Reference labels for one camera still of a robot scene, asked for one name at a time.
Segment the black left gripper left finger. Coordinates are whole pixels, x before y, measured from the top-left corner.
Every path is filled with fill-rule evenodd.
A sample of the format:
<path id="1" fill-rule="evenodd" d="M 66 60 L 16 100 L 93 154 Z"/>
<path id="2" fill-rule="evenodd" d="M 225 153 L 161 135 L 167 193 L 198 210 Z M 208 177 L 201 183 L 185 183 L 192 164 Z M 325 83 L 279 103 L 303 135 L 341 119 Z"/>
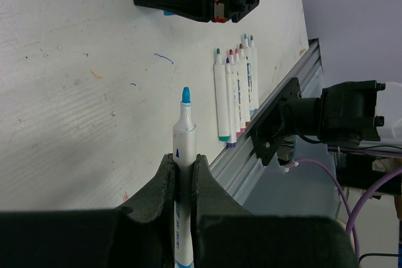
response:
<path id="1" fill-rule="evenodd" d="M 1 212 L 1 267 L 173 267 L 175 164 L 109 209 Z"/>

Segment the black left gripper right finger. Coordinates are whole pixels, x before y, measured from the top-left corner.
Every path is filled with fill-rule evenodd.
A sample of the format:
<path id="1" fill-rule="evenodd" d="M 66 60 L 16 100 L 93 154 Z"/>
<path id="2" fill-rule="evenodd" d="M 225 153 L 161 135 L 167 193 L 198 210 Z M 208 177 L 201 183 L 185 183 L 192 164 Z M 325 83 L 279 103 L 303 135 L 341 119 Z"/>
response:
<path id="1" fill-rule="evenodd" d="M 192 172 L 191 235 L 196 267 L 357 267 L 349 237 L 324 217 L 253 215 L 198 155 Z"/>

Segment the green capped white marker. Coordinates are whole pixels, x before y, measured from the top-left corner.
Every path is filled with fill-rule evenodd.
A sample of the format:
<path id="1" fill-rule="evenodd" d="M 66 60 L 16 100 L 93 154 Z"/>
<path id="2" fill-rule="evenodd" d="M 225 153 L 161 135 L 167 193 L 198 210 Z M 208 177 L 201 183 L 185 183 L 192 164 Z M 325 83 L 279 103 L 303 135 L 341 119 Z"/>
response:
<path id="1" fill-rule="evenodd" d="M 225 66 L 222 61 L 220 49 L 215 51 L 214 62 L 215 101 L 217 110 L 217 127 L 220 141 L 228 142 L 230 139 L 230 127 L 228 118 L 228 105 L 225 84 Z"/>

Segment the magenta capped white marker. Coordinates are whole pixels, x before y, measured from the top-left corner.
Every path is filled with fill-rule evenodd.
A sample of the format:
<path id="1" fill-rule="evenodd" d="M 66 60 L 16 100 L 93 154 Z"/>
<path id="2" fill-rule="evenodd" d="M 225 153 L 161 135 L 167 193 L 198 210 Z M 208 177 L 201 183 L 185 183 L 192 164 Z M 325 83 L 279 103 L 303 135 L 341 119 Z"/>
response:
<path id="1" fill-rule="evenodd" d="M 238 94 L 238 86 L 237 86 L 236 63 L 235 63 L 235 59 L 234 59 L 234 52 L 232 49 L 229 50 L 229 61 L 231 64 L 231 77 L 232 77 L 232 82 L 233 82 L 236 137 L 239 137 L 241 135 L 239 94 Z"/>

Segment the blue pen cap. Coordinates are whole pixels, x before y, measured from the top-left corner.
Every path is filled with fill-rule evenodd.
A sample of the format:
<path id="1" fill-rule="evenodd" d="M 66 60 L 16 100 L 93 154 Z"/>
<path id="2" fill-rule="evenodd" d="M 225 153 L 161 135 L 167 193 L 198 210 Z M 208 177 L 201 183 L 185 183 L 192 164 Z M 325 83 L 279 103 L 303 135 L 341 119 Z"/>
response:
<path id="1" fill-rule="evenodd" d="M 164 16 L 174 16 L 174 13 L 171 13 L 169 11 L 163 11 Z"/>

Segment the pink capped white marker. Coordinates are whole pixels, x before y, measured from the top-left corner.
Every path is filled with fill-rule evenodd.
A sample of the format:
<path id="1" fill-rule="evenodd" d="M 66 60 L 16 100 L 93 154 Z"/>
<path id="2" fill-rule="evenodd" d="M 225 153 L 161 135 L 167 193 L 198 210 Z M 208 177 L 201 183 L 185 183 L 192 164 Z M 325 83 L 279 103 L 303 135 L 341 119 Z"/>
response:
<path id="1" fill-rule="evenodd" d="M 240 119 L 240 128 L 241 133 L 245 133 L 246 131 L 246 111 L 244 104 L 244 94 L 242 90 L 242 82 L 241 82 L 241 72 L 240 72 L 240 58 L 239 58 L 239 49 L 235 49 L 234 62 L 236 66 L 236 77 L 237 77 L 237 94 L 239 99 L 239 119 Z"/>

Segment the purple capped white marker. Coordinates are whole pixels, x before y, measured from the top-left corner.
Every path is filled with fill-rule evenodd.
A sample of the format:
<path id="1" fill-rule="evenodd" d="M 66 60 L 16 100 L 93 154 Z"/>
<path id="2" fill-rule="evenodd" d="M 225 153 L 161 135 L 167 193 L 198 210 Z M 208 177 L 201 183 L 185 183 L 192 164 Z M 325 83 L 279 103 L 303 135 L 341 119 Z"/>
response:
<path id="1" fill-rule="evenodd" d="M 227 93 L 227 105 L 228 105 L 228 118 L 229 118 L 229 142 L 227 146 L 229 148 L 236 147 L 237 143 L 237 132 L 236 132 L 236 117 L 235 117 L 235 95 L 231 74 L 231 62 L 229 57 L 225 59 L 225 82 L 226 82 L 226 93 Z"/>

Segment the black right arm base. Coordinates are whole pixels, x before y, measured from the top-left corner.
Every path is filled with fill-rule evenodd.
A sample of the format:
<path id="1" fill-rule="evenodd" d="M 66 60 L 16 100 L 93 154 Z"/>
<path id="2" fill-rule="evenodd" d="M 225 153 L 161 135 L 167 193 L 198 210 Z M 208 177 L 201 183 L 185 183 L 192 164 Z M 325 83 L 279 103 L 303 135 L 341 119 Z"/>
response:
<path id="1" fill-rule="evenodd" d="M 375 80 L 344 82 L 322 90 L 321 96 L 289 99 L 280 105 L 280 145 L 288 136 L 310 144 L 357 147 L 362 141 L 380 141 L 378 128 L 385 118 L 377 115 L 378 93 L 385 83 Z M 259 155 L 261 159 L 272 159 Z"/>

